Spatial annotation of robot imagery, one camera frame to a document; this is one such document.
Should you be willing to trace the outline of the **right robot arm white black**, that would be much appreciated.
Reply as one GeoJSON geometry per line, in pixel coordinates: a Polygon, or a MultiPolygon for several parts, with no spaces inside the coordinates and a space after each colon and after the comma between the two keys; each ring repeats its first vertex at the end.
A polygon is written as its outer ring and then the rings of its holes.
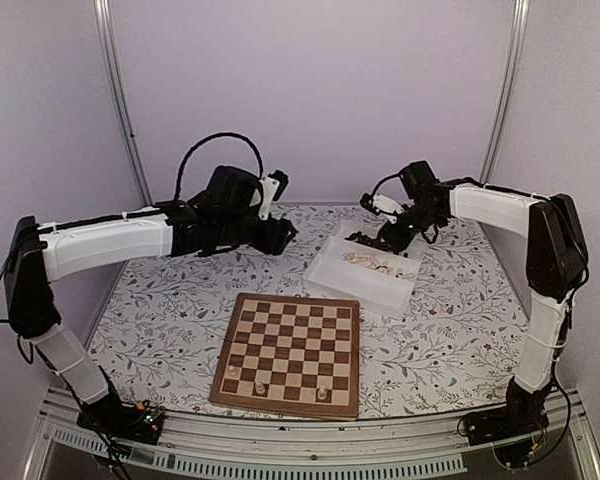
{"type": "Polygon", "coordinates": [[[531,290],[531,315],[521,361],[506,392],[497,427],[517,436],[535,420],[555,386],[555,364],[572,325],[577,291],[589,279],[586,241],[573,199],[545,197],[484,184],[472,177],[439,180],[425,160],[398,173],[410,205],[377,189],[361,205],[386,217],[377,235],[394,252],[416,236],[438,231],[449,220],[471,220],[517,234],[527,242],[525,272],[531,290]]]}

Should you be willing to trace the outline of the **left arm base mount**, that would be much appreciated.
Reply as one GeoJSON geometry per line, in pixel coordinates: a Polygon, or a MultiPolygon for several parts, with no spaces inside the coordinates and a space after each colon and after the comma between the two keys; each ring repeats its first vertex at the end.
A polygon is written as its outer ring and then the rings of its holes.
{"type": "Polygon", "coordinates": [[[113,386],[94,403],[79,402],[77,424],[103,436],[157,445],[164,424],[164,408],[144,400],[123,402],[113,386]]]}

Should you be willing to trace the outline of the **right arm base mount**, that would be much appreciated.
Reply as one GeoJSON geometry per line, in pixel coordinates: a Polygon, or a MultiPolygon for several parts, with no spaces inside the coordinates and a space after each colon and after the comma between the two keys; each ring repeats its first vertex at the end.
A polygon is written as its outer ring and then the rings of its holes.
{"type": "Polygon", "coordinates": [[[470,446],[510,440],[525,435],[519,441],[496,447],[496,460],[509,469],[527,467],[546,436],[549,420],[544,401],[534,401],[530,395],[506,400],[504,407],[471,412],[461,418],[458,433],[470,446]]]}

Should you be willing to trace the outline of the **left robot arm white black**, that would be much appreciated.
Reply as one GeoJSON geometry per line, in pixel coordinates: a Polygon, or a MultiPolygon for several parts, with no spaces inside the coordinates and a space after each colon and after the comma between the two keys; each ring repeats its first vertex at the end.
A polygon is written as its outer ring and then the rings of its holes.
{"type": "Polygon", "coordinates": [[[4,323],[31,342],[56,374],[90,405],[91,419],[108,434],[128,426],[128,412],[113,399],[105,374],[63,326],[51,283],[77,272],[139,258],[208,257],[249,246],[281,254],[297,231],[270,210],[288,185],[281,171],[257,177],[217,167],[207,187],[188,201],[57,224],[21,218],[0,271],[4,323]]]}

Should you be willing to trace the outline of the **wooden chess board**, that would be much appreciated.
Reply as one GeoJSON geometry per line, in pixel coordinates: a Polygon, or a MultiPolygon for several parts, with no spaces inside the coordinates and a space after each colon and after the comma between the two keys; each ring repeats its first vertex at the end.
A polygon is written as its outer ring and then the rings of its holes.
{"type": "Polygon", "coordinates": [[[359,415],[360,304],[356,300],[241,293],[209,401],[284,416],[353,421],[359,415]],[[240,368],[238,379],[227,366],[240,368]],[[267,385],[257,396],[256,382],[267,385]],[[317,399],[325,386],[328,397],[317,399]]]}

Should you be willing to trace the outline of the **light chess piece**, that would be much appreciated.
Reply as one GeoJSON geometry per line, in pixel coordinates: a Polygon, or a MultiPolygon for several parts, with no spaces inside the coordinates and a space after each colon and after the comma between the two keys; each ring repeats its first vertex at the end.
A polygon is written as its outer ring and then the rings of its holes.
{"type": "Polygon", "coordinates": [[[325,401],[328,397],[328,390],[325,386],[320,386],[317,390],[317,399],[319,401],[325,401]]]}

